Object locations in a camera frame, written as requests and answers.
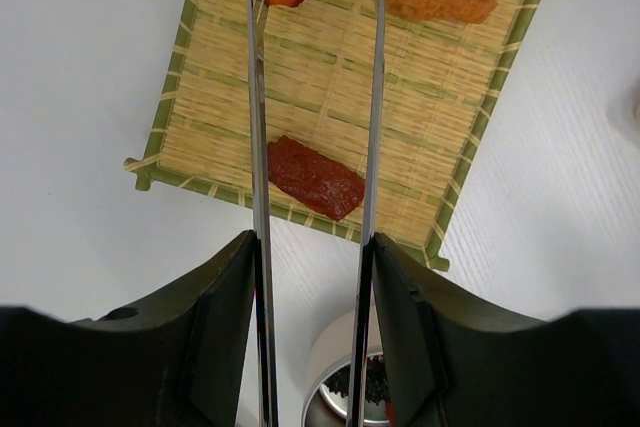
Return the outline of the black sea cucumber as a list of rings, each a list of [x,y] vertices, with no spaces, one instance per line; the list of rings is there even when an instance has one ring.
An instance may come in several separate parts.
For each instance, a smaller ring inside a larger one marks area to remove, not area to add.
[[[366,367],[365,401],[375,405],[383,404],[385,412],[389,413],[391,396],[387,384],[384,356],[382,354],[369,356]],[[328,393],[346,399],[349,393],[349,381],[350,365],[345,365],[331,374],[323,382],[323,387]]]

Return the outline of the metal serving tongs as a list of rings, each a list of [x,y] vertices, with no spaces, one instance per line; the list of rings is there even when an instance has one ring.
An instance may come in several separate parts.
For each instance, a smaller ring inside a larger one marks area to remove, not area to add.
[[[353,327],[347,426],[364,424],[366,364],[373,273],[376,194],[384,92],[385,0],[375,0],[376,36],[373,57],[371,112],[368,135],[366,186],[358,268],[358,293]],[[253,226],[257,239],[258,275],[256,316],[260,364],[260,424],[278,424],[272,262],[269,220],[269,182],[264,82],[264,29],[269,0],[246,0],[248,88],[251,126]]]

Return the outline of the dark red meat slice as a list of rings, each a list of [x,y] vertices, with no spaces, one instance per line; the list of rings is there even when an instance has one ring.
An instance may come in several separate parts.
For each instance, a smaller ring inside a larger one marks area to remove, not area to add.
[[[287,136],[267,144],[268,178],[313,212],[340,221],[362,202],[365,181],[344,164]]]

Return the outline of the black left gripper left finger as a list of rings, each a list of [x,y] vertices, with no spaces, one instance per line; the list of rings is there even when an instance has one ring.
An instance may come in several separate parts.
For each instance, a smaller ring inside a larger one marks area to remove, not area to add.
[[[254,300],[255,236],[104,317],[1,310],[5,426],[231,426]]]

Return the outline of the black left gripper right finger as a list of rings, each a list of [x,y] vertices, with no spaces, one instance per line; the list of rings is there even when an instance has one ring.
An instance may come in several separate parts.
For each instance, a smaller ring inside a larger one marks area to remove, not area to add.
[[[377,235],[373,286],[398,426],[635,426],[639,313],[545,322],[486,301]]]

